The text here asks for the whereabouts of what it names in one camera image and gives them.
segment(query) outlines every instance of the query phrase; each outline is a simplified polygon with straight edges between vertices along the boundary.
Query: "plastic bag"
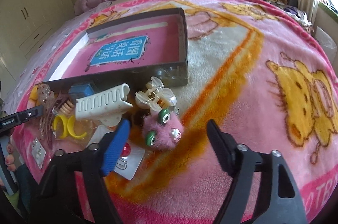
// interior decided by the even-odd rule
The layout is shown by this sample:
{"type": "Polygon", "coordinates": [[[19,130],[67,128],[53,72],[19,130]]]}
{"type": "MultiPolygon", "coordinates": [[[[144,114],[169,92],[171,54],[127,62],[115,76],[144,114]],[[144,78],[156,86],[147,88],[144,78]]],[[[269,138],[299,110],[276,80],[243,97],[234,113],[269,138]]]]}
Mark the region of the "plastic bag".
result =
{"type": "Polygon", "coordinates": [[[322,49],[327,55],[327,58],[330,60],[332,64],[337,54],[337,45],[335,41],[333,41],[333,39],[320,27],[317,27],[315,39],[318,42],[318,44],[322,47],[322,49]]]}

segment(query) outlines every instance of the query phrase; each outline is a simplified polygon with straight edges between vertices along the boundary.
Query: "open box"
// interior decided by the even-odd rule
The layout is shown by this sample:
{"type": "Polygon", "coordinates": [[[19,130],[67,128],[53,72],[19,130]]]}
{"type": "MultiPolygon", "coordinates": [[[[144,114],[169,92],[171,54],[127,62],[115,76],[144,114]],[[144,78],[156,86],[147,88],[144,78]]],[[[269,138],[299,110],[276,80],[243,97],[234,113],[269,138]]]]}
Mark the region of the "open box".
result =
{"type": "Polygon", "coordinates": [[[97,91],[126,83],[141,89],[151,76],[166,87],[188,83],[188,39],[182,8],[140,13],[80,34],[50,68],[53,91],[94,82],[97,91]]]}

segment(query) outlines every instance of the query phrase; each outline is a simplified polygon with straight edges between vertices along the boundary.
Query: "plush toy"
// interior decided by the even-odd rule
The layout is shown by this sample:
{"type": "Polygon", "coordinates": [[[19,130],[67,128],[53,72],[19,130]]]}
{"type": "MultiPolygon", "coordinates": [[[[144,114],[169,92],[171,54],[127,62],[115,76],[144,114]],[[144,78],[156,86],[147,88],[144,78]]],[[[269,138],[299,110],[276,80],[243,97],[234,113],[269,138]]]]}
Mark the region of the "plush toy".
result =
{"type": "Polygon", "coordinates": [[[175,148],[184,127],[175,113],[168,109],[144,118],[143,137],[149,147],[165,150],[175,148]]]}

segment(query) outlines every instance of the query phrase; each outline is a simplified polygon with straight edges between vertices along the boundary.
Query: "drawer handle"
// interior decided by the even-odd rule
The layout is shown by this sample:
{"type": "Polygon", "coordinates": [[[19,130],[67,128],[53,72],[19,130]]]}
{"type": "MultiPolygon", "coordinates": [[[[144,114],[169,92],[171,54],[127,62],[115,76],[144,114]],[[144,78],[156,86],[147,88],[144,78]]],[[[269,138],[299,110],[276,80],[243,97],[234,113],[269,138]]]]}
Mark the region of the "drawer handle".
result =
{"type": "Polygon", "coordinates": [[[23,13],[23,10],[21,10],[21,12],[22,12],[23,17],[24,17],[25,20],[26,20],[26,16],[25,16],[25,14],[23,13]]]}
{"type": "Polygon", "coordinates": [[[27,12],[27,9],[24,7],[24,9],[25,9],[25,11],[26,11],[26,14],[27,14],[27,18],[29,17],[29,15],[28,15],[28,12],[27,12]]]}

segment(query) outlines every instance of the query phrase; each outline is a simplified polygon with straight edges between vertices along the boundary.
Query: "white cabinet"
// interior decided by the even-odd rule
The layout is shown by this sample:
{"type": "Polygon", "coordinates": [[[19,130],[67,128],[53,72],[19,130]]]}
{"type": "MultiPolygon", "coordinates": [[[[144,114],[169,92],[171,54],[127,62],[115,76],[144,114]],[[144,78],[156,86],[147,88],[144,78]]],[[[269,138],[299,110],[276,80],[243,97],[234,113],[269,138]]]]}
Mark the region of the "white cabinet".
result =
{"type": "Polygon", "coordinates": [[[1,94],[8,89],[4,81],[12,85],[43,42],[73,17],[71,0],[0,0],[1,94]]]}

